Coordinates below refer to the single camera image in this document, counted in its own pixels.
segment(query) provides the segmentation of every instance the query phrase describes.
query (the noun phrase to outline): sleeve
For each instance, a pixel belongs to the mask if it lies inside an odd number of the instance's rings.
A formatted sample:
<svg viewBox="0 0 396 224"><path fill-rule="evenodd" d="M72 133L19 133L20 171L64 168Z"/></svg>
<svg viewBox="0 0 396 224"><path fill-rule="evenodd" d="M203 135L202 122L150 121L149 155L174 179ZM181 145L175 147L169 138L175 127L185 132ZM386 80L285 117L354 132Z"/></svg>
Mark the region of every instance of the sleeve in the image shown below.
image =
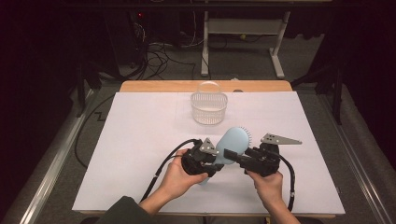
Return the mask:
<svg viewBox="0 0 396 224"><path fill-rule="evenodd" d="M123 196L96 224L155 224L154 219L133 198Z"/></svg>

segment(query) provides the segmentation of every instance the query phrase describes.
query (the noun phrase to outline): silver metal bracket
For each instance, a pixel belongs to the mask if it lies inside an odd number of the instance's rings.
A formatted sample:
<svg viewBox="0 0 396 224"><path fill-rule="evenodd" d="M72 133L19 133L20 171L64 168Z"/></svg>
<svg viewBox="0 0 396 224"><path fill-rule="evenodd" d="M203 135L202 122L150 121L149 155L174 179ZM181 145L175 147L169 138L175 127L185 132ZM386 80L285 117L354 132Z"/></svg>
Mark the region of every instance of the silver metal bracket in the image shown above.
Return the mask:
<svg viewBox="0 0 396 224"><path fill-rule="evenodd" d="M263 143L272 145L300 145L303 142L300 140L294 140L291 138L282 137L279 135L268 133L262 138Z"/></svg>
<svg viewBox="0 0 396 224"><path fill-rule="evenodd" d="M212 155L218 155L219 152L216 150L215 146L213 146L212 142L210 141L209 138L206 138L205 141L202 143L202 145L199 148L200 151L209 153Z"/></svg>

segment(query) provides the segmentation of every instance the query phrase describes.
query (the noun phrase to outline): person's left hand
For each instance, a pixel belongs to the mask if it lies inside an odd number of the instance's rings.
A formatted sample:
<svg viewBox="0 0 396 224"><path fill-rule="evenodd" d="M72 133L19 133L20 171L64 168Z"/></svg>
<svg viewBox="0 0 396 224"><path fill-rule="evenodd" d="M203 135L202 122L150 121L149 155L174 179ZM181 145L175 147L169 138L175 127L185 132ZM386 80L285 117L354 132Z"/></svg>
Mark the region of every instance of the person's left hand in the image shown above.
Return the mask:
<svg viewBox="0 0 396 224"><path fill-rule="evenodd" d="M163 182L158 187L158 190L168 194L171 200L183 195L192 185L204 181L207 173L200 175L188 175L182 165L181 156L187 152L187 149L181 149L177 152L177 157L173 159L168 165L166 174L163 177Z"/></svg>

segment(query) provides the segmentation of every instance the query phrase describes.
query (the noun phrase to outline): white paper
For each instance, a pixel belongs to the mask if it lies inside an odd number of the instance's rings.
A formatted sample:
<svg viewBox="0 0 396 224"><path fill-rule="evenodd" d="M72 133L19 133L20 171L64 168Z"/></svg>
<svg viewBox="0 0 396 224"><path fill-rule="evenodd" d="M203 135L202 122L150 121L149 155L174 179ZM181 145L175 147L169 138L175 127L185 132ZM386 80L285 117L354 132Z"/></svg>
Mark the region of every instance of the white paper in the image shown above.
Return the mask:
<svg viewBox="0 0 396 224"><path fill-rule="evenodd" d="M344 214L345 210L319 151L296 92L230 92L219 125L198 124L191 116L190 92L119 92L111 106L73 210L106 211L121 196L140 201L166 156L180 143L209 137L214 145L232 127L251 134L258 147L267 133L301 140L280 146L296 174L295 214ZM153 190L162 181L166 167ZM281 162L283 197L289 202L290 173ZM253 181L234 163L207 184L195 185L162 213L263 214Z"/></svg>

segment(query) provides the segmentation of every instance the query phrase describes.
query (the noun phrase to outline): plastic basket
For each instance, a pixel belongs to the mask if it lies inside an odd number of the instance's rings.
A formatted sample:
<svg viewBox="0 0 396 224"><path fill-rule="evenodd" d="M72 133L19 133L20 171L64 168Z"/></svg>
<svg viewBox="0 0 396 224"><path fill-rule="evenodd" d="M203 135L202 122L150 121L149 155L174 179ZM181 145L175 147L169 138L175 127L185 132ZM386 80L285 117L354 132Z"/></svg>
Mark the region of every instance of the plastic basket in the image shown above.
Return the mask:
<svg viewBox="0 0 396 224"><path fill-rule="evenodd" d="M203 91L205 85L214 85L218 91ZM192 117L201 124L218 124L224 120L227 103L227 95L221 92L218 83L203 82L191 95Z"/></svg>

